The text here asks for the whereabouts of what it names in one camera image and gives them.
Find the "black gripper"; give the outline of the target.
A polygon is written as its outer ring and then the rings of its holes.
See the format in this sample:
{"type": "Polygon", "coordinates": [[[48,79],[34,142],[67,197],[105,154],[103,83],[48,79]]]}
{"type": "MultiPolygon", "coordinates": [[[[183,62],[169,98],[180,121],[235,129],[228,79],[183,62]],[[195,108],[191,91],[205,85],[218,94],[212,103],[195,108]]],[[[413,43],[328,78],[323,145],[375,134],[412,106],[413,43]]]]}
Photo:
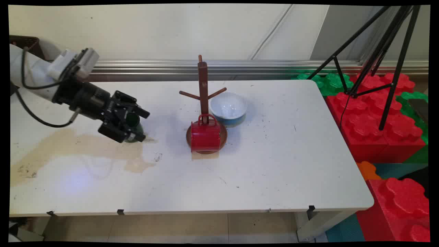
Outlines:
{"type": "Polygon", "coordinates": [[[150,113],[138,105],[136,98],[121,91],[116,90],[110,94],[90,82],[65,80],[55,92],[53,102],[66,104],[73,112],[66,126],[72,124],[78,115],[82,115],[101,120],[103,124],[98,132],[113,141],[134,143],[146,139],[141,124],[128,125],[127,116],[129,111],[147,119],[150,113]]]}

